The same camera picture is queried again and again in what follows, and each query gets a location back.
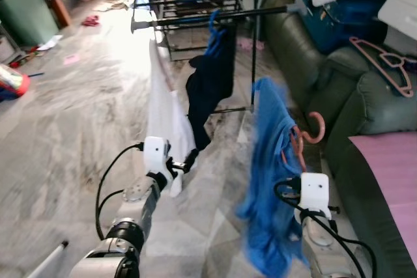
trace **metal drying rack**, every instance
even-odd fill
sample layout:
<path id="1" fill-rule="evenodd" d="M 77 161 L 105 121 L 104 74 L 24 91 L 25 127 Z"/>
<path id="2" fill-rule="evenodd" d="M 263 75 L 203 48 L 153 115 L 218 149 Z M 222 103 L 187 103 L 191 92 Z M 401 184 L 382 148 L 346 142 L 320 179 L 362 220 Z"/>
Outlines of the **metal drying rack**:
<path id="1" fill-rule="evenodd" d="M 253 84 L 255 83 L 256 74 L 256 40 L 258 37 L 259 16 L 284 12 L 300 12 L 301 14 L 305 14 L 307 11 L 302 0 L 295 0 L 292 4 L 274 8 L 260 8 L 259 3 L 259 0 L 253 0 L 253 9 L 247 9 L 243 6 L 243 0 L 149 0 L 146 3 L 139 4 L 137 4 L 135 0 L 134 9 L 144 7 L 150 8 L 154 14 L 152 21 L 136 21 L 135 10 L 133 10 L 131 30 L 134 32 L 136 29 L 155 27 L 157 30 L 162 31 L 167 42 L 170 58 L 173 60 L 172 54 L 175 52 L 200 50 L 205 49 L 206 47 L 176 48 L 169 44 L 168 32 L 178 29 L 207 27 L 211 13 L 217 9 L 220 9 L 220 12 L 216 16 L 215 21 L 219 24 L 234 23 L 237 25 L 238 20 L 251 18 L 253 21 L 251 106 L 249 108 L 239 107 L 217 110 L 213 113 L 245 111 L 247 109 L 253 110 L 255 99 Z"/>

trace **pink hanger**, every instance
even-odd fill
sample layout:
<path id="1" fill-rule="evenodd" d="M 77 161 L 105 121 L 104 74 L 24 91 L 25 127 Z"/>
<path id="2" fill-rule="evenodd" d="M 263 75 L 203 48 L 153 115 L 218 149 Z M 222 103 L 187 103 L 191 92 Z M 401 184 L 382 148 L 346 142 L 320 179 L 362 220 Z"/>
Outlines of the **pink hanger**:
<path id="1" fill-rule="evenodd" d="M 294 126 L 293 130 L 296 133 L 298 142 L 295 140 L 295 137 L 293 135 L 293 133 L 291 132 L 290 134 L 290 138 L 291 138 L 291 143 L 293 145 L 293 149 L 294 149 L 294 153 L 296 155 L 296 157 L 298 158 L 298 161 L 300 162 L 301 165 L 301 169 L 303 172 L 307 171 L 307 167 L 306 167 L 306 162 L 304 161 L 304 156 L 302 155 L 302 152 L 304 150 L 304 140 L 303 138 L 312 144 L 316 144 L 318 142 L 321 141 L 321 139 L 323 139 L 324 137 L 324 133 L 326 132 L 326 125 L 324 123 L 324 118 L 321 116 L 320 113 L 318 112 L 310 112 L 309 117 L 313 117 L 317 120 L 318 124 L 319 124 L 319 134 L 317 135 L 316 138 L 312 138 L 311 135 L 306 132 L 300 131 L 300 128 L 298 128 L 298 126 Z M 284 161 L 284 163 L 287 163 L 287 158 L 285 157 L 285 154 L 283 151 L 281 151 L 281 157 L 282 160 Z"/>
<path id="2" fill-rule="evenodd" d="M 351 43 L 377 68 L 377 70 L 388 80 L 388 82 L 394 86 L 395 89 L 398 90 L 398 92 L 403 95 L 406 98 L 411 98 L 414 95 L 414 92 L 411 90 L 412 85 L 410 81 L 410 77 L 407 74 L 407 72 L 404 69 L 404 63 L 405 61 L 410 63 L 417 63 L 417 60 L 406 58 L 400 55 L 397 55 L 395 53 L 390 53 L 385 50 L 383 50 L 381 47 L 378 47 L 370 42 L 367 42 L 366 40 L 359 39 L 357 37 L 350 37 L 349 39 Z M 406 85 L 405 86 L 399 86 L 397 82 L 395 82 L 391 76 L 379 65 L 379 63 L 371 57 L 361 46 L 360 44 L 367 45 L 377 51 L 380 52 L 379 57 L 388 64 L 391 68 L 398 68 L 400 71 L 400 74 L 402 75 L 403 79 L 405 80 Z M 388 60 L 388 57 L 393 57 L 399 60 L 397 64 L 393 64 L 390 60 Z"/>

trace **gray tiled floor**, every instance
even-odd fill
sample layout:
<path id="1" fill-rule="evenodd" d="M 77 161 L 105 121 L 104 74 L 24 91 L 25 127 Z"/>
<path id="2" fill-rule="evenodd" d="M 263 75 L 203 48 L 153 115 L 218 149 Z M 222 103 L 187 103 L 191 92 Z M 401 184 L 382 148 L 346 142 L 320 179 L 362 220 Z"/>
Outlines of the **gray tiled floor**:
<path id="1" fill-rule="evenodd" d="M 130 13 L 101 14 L 101 26 L 78 26 L 89 6 L 78 9 L 74 26 L 43 58 L 22 68 L 34 77 L 26 95 L 0 104 L 0 277 L 24 277 L 64 239 L 70 246 L 45 277 L 67 277 L 97 243 L 94 196 L 116 154 L 144 139 L 147 120 L 150 30 L 129 32 Z M 80 61 L 63 65 L 77 53 Z M 250 101 L 250 59 L 238 50 L 237 88 L 222 107 Z M 268 50 L 258 73 L 283 83 Z M 176 63 L 182 90 L 189 66 Z M 253 116 L 215 115 L 213 141 L 177 198 L 164 195 L 143 250 L 143 277 L 260 277 L 244 258 L 244 224 L 234 215 L 248 183 Z M 104 192 L 126 187 L 142 174 L 140 154 L 128 154 L 113 169 Z M 108 203 L 108 226 L 119 199 Z M 291 277 L 309 277 L 294 265 Z"/>

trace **green sofa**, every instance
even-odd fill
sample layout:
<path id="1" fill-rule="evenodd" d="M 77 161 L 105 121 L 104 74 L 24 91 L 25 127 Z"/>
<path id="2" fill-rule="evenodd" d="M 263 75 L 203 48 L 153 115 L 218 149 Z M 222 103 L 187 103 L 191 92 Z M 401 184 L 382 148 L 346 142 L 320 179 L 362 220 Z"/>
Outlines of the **green sofa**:
<path id="1" fill-rule="evenodd" d="M 264 7 L 290 2 L 266 0 Z M 377 254 L 377 277 L 417 277 L 378 183 L 348 138 L 416 131 L 417 90 L 412 98 L 396 95 L 353 48 L 319 53 L 298 14 L 265 16 L 263 29 L 294 101 L 305 116 L 317 111 L 324 117 L 324 156 L 356 234 Z M 417 75 L 410 78 L 417 86 Z M 400 76 L 394 79 L 402 83 Z M 315 122 L 306 118 L 317 132 Z"/>

